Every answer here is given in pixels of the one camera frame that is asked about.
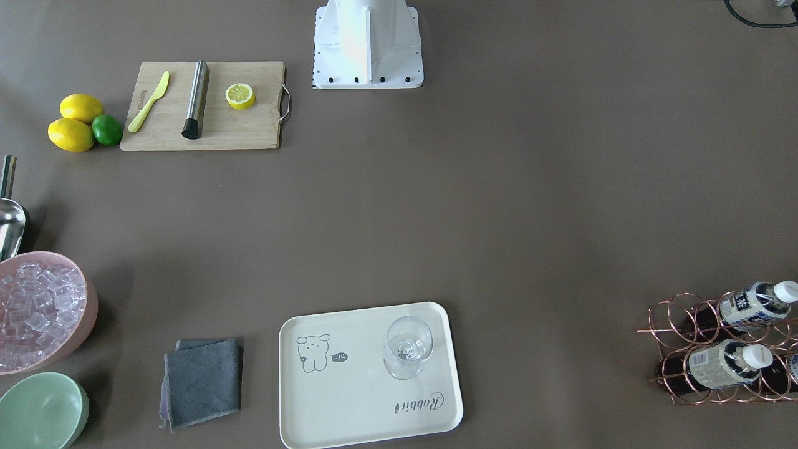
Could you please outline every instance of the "cable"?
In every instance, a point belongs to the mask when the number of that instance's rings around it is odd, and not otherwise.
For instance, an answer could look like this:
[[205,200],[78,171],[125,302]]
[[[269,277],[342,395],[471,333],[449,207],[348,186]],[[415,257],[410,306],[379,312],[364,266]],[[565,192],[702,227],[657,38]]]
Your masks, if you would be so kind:
[[756,22],[751,22],[750,20],[748,20],[747,18],[744,18],[743,16],[739,15],[736,12],[734,10],[734,8],[732,8],[732,4],[729,2],[729,0],[723,0],[723,3],[726,4],[726,9],[729,10],[731,15],[734,16],[735,19],[739,20],[740,22],[743,22],[745,25],[748,25],[748,26],[753,26],[755,28],[789,28],[790,26],[798,26],[798,2],[793,2],[792,6],[791,6],[792,7],[792,12],[796,15],[796,21],[793,22],[793,23],[756,23]]

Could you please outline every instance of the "glass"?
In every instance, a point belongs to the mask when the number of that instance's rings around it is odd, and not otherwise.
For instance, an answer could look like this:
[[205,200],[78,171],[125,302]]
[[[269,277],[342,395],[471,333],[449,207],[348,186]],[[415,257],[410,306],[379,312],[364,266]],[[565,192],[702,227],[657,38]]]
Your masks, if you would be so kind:
[[417,316],[402,316],[391,324],[385,338],[385,369],[399,380],[412,379],[421,372],[433,353],[433,333]]

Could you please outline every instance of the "bottle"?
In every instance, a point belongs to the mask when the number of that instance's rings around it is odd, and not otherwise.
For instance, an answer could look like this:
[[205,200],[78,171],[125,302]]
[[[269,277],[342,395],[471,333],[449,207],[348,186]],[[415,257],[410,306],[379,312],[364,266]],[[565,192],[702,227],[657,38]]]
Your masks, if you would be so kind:
[[798,392],[798,354],[779,357],[762,369],[759,383],[764,394],[785,395]]
[[681,396],[754,382],[759,378],[760,370],[772,362],[773,354],[765,346],[727,339],[713,346],[694,349],[686,360],[678,357],[666,359],[655,371],[657,377],[673,375],[658,382],[667,392]]
[[[727,293],[717,302],[717,311],[721,316],[719,336],[741,336],[757,329],[746,324],[763,323],[782,320],[790,311],[790,304],[798,300],[798,284],[786,280],[779,284],[756,282],[748,288]],[[685,320],[687,335],[696,341],[708,341],[718,328],[717,315],[711,308],[704,308],[695,316],[695,324],[688,318]]]

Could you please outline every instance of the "lime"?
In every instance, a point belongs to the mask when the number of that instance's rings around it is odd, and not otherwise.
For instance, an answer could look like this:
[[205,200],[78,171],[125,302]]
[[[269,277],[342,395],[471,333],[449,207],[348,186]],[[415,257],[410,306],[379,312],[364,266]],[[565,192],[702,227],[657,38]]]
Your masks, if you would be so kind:
[[47,136],[60,149],[86,151],[94,145],[92,129],[72,118],[59,118],[47,127]]
[[86,125],[104,111],[100,100],[85,93],[73,93],[61,100],[61,116],[82,121]]
[[102,145],[119,145],[122,140],[122,124],[108,114],[98,115],[92,121],[92,133]]
[[233,109],[247,109],[255,103],[255,91],[250,85],[242,82],[228,87],[224,97]]

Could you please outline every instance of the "folded towel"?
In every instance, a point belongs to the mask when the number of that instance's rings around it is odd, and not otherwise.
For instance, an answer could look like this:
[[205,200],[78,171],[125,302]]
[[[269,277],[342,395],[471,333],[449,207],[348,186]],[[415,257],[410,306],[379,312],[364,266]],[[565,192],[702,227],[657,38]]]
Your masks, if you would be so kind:
[[236,340],[181,340],[164,356],[160,417],[174,431],[241,408]]

